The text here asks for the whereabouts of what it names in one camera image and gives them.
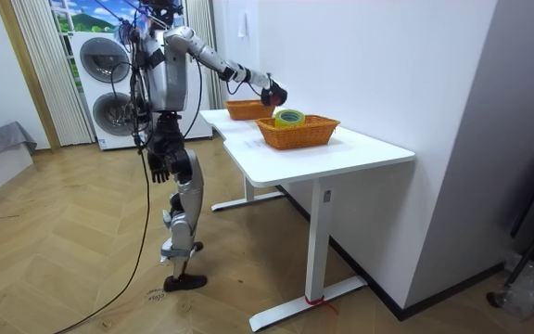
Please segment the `white table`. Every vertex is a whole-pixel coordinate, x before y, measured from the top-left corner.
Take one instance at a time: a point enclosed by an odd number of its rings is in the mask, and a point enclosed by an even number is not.
[[[329,301],[365,286],[366,282],[361,277],[354,276],[324,287],[330,212],[335,197],[330,176],[412,161],[415,158],[413,152],[340,126],[328,145],[277,150],[265,143],[254,121],[233,121],[226,109],[201,111],[201,116],[222,135],[226,151],[245,177],[244,199],[216,204],[212,209],[220,210],[283,195],[275,192],[255,197],[253,187],[312,180],[306,298],[313,302],[324,297],[325,301]],[[253,315],[249,320],[250,327],[257,331],[312,307],[304,297],[300,297]]]

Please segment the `washing machine door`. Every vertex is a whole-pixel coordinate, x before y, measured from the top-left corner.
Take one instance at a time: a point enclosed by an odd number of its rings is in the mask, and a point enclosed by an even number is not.
[[[129,62],[127,52],[108,38],[95,37],[84,43],[80,59],[88,74],[103,83],[111,83],[111,73],[113,83],[120,82],[129,74],[129,65],[125,64]]]
[[[124,93],[107,93],[99,97],[92,115],[94,121],[105,132],[111,135],[131,135],[133,129],[131,99]]]

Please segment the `wooden floor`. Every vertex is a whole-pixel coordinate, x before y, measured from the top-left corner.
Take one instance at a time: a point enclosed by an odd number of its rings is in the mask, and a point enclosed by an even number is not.
[[[133,284],[73,333],[249,333],[248,318],[303,295],[308,225],[286,199],[213,213],[213,203],[242,197],[241,173],[221,139],[188,143],[205,174],[197,240],[206,248],[190,273],[209,284],[161,291],[171,267],[159,247],[170,236],[161,210],[172,182],[153,185],[150,227]],[[95,145],[38,154],[35,164],[0,188],[0,333],[48,334],[80,320],[119,292],[134,268],[146,214],[146,184],[134,150]],[[352,276],[329,251],[326,283]],[[489,308],[493,277],[402,323],[369,289],[335,300],[264,333],[534,333]]]

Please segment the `curtain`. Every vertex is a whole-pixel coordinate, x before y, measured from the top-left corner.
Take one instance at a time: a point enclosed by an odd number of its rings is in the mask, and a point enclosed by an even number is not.
[[[197,36],[215,49],[215,32],[213,30],[213,15],[210,0],[184,0],[186,24],[191,27]],[[222,108],[222,92],[220,78],[215,71],[206,69],[210,108]]]
[[[61,145],[94,142],[48,1],[11,3]]]

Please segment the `table top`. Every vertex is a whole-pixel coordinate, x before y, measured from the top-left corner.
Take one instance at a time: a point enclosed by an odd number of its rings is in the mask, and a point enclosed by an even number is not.
[[[228,110],[201,116],[224,138],[224,147],[255,187],[311,180],[393,163],[412,161],[407,149],[338,126],[328,145],[277,150],[267,145],[254,121],[233,121]]]

